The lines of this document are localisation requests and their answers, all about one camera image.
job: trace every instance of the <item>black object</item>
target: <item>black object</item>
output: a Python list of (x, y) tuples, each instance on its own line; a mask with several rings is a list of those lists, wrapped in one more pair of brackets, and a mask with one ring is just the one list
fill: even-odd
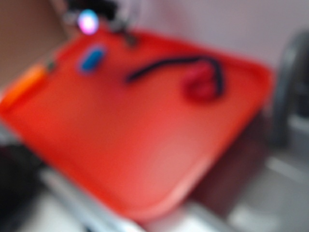
[(42, 166), (22, 145), (0, 147), (0, 232), (14, 231), (29, 214)]
[(222, 68), (216, 59), (208, 56), (193, 56), (193, 57), (176, 57), (176, 58), (167, 58), (162, 59), (159, 61), (156, 61), (150, 65), (147, 65), (146, 67), (141, 68), (140, 70), (137, 70), (133, 74), (131, 74), (127, 79), (127, 83), (135, 82), (136, 80), (142, 78), (145, 76), (148, 72), (153, 71), (154, 69), (157, 69), (162, 66), (168, 66), (168, 65), (175, 65), (175, 64), (186, 64), (186, 63), (194, 63), (200, 60), (204, 60), (206, 62), (209, 62), (215, 69), (215, 80), (217, 85), (217, 94), (218, 96), (223, 94), (224, 91), (224, 80), (223, 80), (223, 74), (222, 74)]
[(82, 11), (90, 9), (98, 15), (114, 20), (118, 6), (111, 0), (67, 0), (69, 11)]
[(297, 34), (285, 49), (274, 95), (272, 145), (288, 145), (288, 117), (293, 103), (299, 116), (309, 116), (309, 30)]

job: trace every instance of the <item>plastic tray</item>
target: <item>plastic tray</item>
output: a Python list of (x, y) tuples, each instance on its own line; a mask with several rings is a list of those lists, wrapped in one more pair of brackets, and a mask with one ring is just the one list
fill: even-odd
[[(271, 71), (254, 62), (173, 39), (100, 30), (32, 67), (6, 92), (3, 121), (48, 164), (119, 214), (146, 222), (176, 207), (262, 107)], [(97, 69), (81, 72), (85, 52), (103, 46)], [(220, 61), (223, 96), (194, 102), (181, 91), (193, 64), (166, 66), (126, 84), (161, 58), (207, 55)]]

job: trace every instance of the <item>light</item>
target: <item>light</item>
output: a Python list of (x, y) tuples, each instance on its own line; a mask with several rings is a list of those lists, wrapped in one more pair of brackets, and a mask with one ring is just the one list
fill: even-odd
[(98, 30), (98, 16), (92, 10), (83, 10), (78, 16), (78, 26), (86, 35), (92, 35)]

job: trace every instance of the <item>white wall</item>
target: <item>white wall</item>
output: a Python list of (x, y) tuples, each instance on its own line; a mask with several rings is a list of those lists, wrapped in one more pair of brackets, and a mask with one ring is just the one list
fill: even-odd
[(291, 36), (309, 28), (309, 0), (141, 0), (138, 26), (277, 66)]

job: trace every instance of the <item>orange marker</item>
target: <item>orange marker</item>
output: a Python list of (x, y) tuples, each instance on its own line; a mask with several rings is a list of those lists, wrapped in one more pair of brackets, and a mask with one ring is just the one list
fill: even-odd
[(1, 110), (8, 110), (19, 99), (23, 98), (37, 86), (43, 83), (47, 77), (47, 69), (39, 64), (29, 68), (5, 93), (0, 102)]

